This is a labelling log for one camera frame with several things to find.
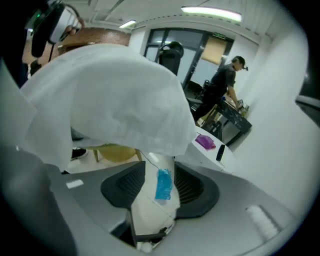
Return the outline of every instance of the white label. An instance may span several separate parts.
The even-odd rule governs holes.
[[[84,182],[81,179],[77,179],[77,180],[74,180],[71,182],[67,182],[66,186],[68,187],[68,189],[73,189],[73,188],[79,187],[83,184],[84,184]]]

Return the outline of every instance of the purple object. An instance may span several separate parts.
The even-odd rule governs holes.
[[[198,135],[195,139],[196,142],[198,142],[202,147],[204,147],[206,150],[215,149],[216,145],[212,138],[206,135]]]

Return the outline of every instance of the ceiling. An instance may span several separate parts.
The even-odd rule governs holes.
[[[73,5],[88,27],[119,29],[130,20],[130,29],[163,22],[197,22],[255,37],[277,36],[283,28],[285,11],[275,0],[64,0]],[[181,6],[208,6],[242,14],[242,21],[208,15],[186,14]]]

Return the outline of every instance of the white sheet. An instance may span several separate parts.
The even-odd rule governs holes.
[[[63,54],[22,87],[37,109],[22,148],[67,167],[70,127],[96,141],[183,155],[195,123],[177,77],[134,50],[96,44]]]

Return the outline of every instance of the blue packet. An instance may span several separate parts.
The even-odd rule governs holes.
[[[171,199],[171,190],[173,188],[171,172],[168,169],[158,170],[158,183],[156,185],[155,199]]]

